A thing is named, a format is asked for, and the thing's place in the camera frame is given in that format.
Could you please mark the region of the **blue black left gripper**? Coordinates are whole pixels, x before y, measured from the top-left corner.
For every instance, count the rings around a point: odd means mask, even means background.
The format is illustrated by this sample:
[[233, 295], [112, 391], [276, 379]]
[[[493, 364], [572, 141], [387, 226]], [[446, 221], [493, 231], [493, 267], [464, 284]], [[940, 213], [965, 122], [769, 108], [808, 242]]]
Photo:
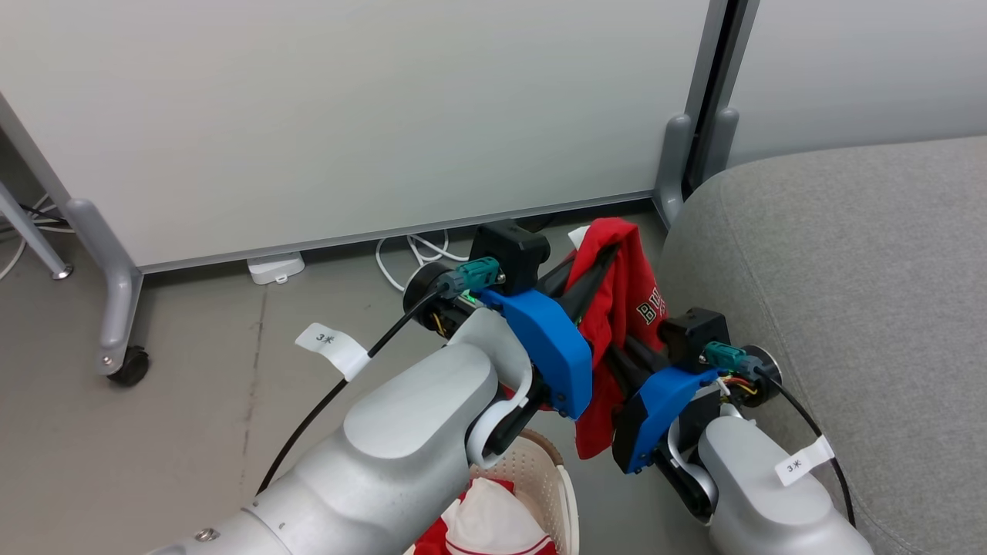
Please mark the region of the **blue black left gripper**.
[[[565, 418], [581, 417], [593, 393], [592, 353], [572, 321], [580, 321], [588, 312], [619, 250], [619, 245], [601, 249], [592, 266], [567, 290], [575, 257], [566, 257], [540, 277], [538, 289], [515, 295], [491, 288], [478, 291], [480, 302], [503, 314], [549, 389], [547, 399], [539, 404]], [[564, 293], [565, 309], [554, 299]]]

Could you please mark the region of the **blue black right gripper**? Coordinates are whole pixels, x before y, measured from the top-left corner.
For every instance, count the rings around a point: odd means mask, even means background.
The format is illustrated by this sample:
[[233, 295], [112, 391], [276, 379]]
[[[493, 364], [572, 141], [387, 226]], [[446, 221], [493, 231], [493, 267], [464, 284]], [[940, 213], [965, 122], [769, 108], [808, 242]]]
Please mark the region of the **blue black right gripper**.
[[685, 449], [691, 449], [719, 417], [719, 380], [726, 375], [720, 368], [701, 375], [669, 368], [662, 350], [632, 336], [626, 337], [624, 351], [608, 351], [608, 366], [625, 395], [612, 418], [612, 455], [624, 474], [653, 464], [656, 451], [666, 449], [674, 426], [679, 432], [675, 445], [684, 440]]

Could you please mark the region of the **red garment with white print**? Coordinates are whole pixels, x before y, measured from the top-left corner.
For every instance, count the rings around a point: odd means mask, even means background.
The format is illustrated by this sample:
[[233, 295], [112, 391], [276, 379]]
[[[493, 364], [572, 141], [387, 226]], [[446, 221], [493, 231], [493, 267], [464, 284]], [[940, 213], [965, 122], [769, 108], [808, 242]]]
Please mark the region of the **red garment with white print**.
[[596, 219], [579, 229], [574, 245], [568, 255], [575, 257], [574, 266], [565, 289], [592, 266], [601, 249], [620, 246], [595, 301], [577, 321], [592, 353], [593, 393], [589, 406], [575, 422], [574, 439], [579, 458], [590, 459], [612, 446], [612, 418], [625, 400], [608, 366], [608, 351], [624, 351], [627, 336], [663, 350], [657, 328], [669, 312], [642, 249], [638, 225], [617, 217]]

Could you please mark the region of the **cream perforated laundry basket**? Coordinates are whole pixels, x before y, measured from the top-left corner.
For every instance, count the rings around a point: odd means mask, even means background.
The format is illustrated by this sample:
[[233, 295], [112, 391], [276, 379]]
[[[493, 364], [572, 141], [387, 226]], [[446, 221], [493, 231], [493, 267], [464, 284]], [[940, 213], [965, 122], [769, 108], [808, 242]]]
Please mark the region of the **cream perforated laundry basket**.
[[472, 478], [514, 485], [514, 495], [552, 538], [558, 555], [581, 555], [577, 495], [563, 456], [545, 436], [523, 429], [489, 469], [471, 466]]

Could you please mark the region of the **grey partition foot beside sofa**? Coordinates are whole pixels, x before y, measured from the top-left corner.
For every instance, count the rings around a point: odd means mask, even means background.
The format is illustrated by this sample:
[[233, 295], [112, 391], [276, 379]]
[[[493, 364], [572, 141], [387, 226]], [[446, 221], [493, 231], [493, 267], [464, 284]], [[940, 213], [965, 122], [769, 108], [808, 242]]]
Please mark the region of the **grey partition foot beside sofa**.
[[682, 180], [686, 173], [693, 133], [691, 117], [686, 113], [671, 117], [664, 130], [652, 200], [666, 230], [671, 228], [684, 204]]

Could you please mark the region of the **grey foot of narrow partition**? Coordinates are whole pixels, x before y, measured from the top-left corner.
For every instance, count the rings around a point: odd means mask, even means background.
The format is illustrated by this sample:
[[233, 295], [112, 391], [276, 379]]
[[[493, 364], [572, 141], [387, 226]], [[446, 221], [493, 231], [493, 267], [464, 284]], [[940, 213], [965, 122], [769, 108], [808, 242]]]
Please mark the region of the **grey foot of narrow partition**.
[[719, 110], [713, 117], [706, 141], [706, 151], [698, 167], [696, 186], [729, 167], [729, 155], [736, 136], [739, 113], [732, 106]]

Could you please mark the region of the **white red striped garment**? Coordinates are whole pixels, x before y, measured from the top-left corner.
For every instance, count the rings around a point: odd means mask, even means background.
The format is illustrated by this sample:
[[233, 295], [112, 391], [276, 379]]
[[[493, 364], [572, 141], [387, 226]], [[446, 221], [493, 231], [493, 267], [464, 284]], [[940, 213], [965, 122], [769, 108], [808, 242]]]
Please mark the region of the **white red striped garment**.
[[558, 555], [514, 495], [514, 483], [475, 478], [404, 555]]

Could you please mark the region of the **grey fabric sofa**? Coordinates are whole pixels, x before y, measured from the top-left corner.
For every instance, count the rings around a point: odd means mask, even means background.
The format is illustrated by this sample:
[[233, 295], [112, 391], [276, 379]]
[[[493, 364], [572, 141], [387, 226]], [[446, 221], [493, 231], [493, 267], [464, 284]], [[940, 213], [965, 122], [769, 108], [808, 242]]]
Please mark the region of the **grey fabric sofa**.
[[774, 356], [875, 555], [987, 555], [987, 136], [733, 167], [656, 277]]

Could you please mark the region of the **wide white partition panel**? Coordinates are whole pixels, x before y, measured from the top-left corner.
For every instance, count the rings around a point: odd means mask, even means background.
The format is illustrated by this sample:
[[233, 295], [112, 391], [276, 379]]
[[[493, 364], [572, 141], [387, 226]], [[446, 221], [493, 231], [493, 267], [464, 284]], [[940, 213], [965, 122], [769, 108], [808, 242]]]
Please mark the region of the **wide white partition panel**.
[[713, 0], [0, 0], [0, 108], [145, 271], [651, 193]]

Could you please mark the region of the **small white floor box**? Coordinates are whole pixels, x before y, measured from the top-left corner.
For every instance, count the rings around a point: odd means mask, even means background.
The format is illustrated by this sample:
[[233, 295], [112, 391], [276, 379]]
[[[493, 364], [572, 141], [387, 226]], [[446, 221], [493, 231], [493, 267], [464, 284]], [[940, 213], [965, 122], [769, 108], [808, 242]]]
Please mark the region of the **small white floor box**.
[[251, 280], [257, 285], [285, 284], [292, 275], [305, 270], [300, 252], [251, 257], [246, 260]]

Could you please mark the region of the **narrow white partition panel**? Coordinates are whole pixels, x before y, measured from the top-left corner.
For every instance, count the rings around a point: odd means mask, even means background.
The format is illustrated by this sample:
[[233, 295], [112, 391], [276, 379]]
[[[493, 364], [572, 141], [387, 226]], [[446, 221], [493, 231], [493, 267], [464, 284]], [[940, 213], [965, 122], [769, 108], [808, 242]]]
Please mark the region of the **narrow white partition panel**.
[[987, 0], [760, 0], [729, 165], [987, 136]]

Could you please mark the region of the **grey partition foot with caster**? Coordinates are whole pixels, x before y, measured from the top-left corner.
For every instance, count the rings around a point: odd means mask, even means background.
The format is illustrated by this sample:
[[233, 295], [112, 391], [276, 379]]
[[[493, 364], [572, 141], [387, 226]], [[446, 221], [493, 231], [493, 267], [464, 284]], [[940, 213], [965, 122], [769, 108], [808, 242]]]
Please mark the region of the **grey partition foot with caster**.
[[91, 200], [68, 200], [65, 214], [106, 285], [96, 370], [114, 385], [131, 388], [150, 368], [145, 348], [130, 343], [143, 274]]

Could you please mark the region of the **grey metal table leg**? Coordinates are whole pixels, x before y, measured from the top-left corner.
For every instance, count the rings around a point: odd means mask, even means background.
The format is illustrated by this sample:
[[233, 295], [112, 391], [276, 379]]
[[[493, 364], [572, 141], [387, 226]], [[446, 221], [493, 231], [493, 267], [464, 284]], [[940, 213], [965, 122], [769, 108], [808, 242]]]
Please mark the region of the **grey metal table leg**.
[[32, 219], [29, 214], [32, 213], [32, 208], [29, 207], [25, 210], [24, 207], [17, 200], [15, 200], [13, 194], [7, 189], [5, 184], [0, 180], [0, 214], [9, 221], [9, 223], [14, 228], [14, 231], [21, 236], [21, 245], [17, 254], [13, 257], [11, 262], [7, 264], [4, 270], [0, 271], [0, 281], [3, 281], [8, 274], [11, 273], [15, 264], [25, 252], [25, 249], [31, 248], [35, 256], [42, 261], [43, 264], [49, 269], [50, 274], [52, 274], [52, 279], [56, 281], [64, 280], [64, 278], [70, 277], [73, 273], [74, 267], [71, 264], [64, 262], [59, 254], [54, 251], [52, 245], [42, 236], [42, 231], [39, 226], [36, 225], [35, 219]]

